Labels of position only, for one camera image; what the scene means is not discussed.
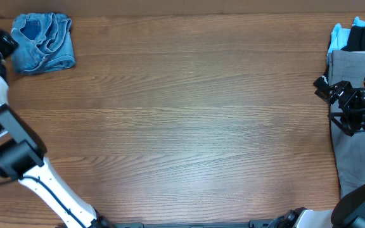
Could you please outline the light blue garment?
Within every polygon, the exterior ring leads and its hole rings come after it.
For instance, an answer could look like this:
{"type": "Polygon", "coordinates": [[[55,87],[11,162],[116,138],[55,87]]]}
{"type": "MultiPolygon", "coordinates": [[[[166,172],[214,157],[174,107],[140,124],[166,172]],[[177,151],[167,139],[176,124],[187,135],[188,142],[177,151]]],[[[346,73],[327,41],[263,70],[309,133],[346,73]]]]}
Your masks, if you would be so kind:
{"type": "MultiPolygon", "coordinates": [[[[358,16],[354,18],[352,26],[365,27],[365,21],[361,20],[358,16]]],[[[331,39],[328,46],[328,52],[326,54],[326,62],[328,62],[329,54],[334,50],[341,50],[344,48],[349,39],[350,28],[343,28],[340,23],[337,23],[332,32],[331,39]]]]}

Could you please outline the blue denim jeans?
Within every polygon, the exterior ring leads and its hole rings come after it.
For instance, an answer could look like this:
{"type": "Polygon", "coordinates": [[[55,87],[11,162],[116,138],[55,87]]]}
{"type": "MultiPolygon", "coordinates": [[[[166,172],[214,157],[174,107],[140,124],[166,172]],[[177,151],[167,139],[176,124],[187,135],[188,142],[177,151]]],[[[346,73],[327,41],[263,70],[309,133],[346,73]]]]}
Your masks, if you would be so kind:
{"type": "Polygon", "coordinates": [[[72,68],[76,64],[70,36],[72,20],[61,13],[17,16],[11,36],[18,43],[12,54],[14,71],[35,75],[72,68]]]}

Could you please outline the black garment with white print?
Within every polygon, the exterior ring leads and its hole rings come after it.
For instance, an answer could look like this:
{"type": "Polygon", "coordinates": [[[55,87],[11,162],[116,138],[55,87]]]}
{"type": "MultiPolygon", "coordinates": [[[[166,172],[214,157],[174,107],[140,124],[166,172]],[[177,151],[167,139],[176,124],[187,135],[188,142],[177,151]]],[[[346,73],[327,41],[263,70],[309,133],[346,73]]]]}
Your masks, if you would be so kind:
{"type": "Polygon", "coordinates": [[[340,81],[349,81],[352,87],[362,87],[365,78],[365,27],[353,26],[344,45],[330,45],[326,57],[326,71],[314,82],[315,93],[340,81]]]}

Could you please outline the grey trousers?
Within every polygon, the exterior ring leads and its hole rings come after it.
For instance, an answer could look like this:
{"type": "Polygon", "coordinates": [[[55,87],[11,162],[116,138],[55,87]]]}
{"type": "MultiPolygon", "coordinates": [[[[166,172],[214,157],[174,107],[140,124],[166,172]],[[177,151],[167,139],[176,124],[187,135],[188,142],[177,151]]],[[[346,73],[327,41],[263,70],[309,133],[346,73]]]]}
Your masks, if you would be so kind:
{"type": "MultiPolygon", "coordinates": [[[[345,80],[354,88],[363,86],[365,53],[332,51],[328,55],[328,63],[330,85],[345,80]]],[[[340,182],[340,196],[344,197],[365,184],[365,133],[357,133],[350,137],[334,123],[331,123],[330,131],[340,182]]]]}

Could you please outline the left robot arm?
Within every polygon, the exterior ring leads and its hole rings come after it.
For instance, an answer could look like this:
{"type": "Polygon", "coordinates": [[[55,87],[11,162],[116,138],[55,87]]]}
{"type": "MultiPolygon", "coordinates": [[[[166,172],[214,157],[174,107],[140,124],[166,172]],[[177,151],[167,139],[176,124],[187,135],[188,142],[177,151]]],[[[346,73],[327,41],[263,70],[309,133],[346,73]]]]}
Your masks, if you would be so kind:
{"type": "Polygon", "coordinates": [[[58,175],[41,138],[9,106],[4,61],[17,48],[9,33],[0,30],[0,176],[5,184],[19,182],[33,191],[65,227],[112,227],[58,175]]]}

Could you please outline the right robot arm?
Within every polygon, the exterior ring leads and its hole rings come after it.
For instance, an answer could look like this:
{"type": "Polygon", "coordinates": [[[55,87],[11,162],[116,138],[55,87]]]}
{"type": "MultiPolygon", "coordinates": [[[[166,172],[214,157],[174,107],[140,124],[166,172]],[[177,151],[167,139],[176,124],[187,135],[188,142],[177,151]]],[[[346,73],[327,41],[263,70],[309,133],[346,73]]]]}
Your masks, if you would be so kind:
{"type": "MultiPolygon", "coordinates": [[[[365,78],[363,87],[354,88],[349,81],[333,85],[323,79],[314,82],[315,94],[339,112],[328,118],[347,136],[365,133],[365,78]]],[[[333,210],[313,211],[304,207],[288,210],[263,227],[365,227],[365,184],[343,197],[333,210]]]]}

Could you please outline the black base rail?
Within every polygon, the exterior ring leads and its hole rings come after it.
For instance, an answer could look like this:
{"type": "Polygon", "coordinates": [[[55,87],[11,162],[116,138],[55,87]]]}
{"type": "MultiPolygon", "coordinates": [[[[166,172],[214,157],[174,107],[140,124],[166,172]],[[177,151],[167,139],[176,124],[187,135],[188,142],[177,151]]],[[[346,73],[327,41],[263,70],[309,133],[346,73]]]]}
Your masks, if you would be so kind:
{"type": "Polygon", "coordinates": [[[117,223],[114,228],[279,228],[294,227],[295,222],[290,222],[283,217],[275,219],[250,220],[248,222],[220,222],[220,223],[188,223],[188,224],[143,224],[117,223]]]}

